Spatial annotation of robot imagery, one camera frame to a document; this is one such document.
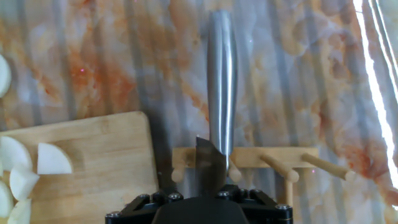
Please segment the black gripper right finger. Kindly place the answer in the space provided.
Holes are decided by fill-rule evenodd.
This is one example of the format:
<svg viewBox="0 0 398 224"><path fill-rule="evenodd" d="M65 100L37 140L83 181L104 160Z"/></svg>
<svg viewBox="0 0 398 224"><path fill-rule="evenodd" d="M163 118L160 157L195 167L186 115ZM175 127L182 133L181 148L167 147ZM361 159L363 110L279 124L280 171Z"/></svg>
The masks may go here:
<svg viewBox="0 0 398 224"><path fill-rule="evenodd" d="M217 199L227 200L238 207L239 213L248 223L293 224L293 208L277 203L259 189L240 189L237 185L225 185Z"/></svg>

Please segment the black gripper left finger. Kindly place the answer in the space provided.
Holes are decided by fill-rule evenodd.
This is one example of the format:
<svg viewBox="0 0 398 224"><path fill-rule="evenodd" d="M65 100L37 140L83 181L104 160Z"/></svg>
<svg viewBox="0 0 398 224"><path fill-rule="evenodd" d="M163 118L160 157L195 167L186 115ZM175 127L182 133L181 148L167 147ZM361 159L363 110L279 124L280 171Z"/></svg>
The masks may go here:
<svg viewBox="0 0 398 224"><path fill-rule="evenodd" d="M157 191L153 194L141 194L126 204L120 211L105 215L105 224L146 224L152 223L158 209L168 203L183 200L180 192Z"/></svg>

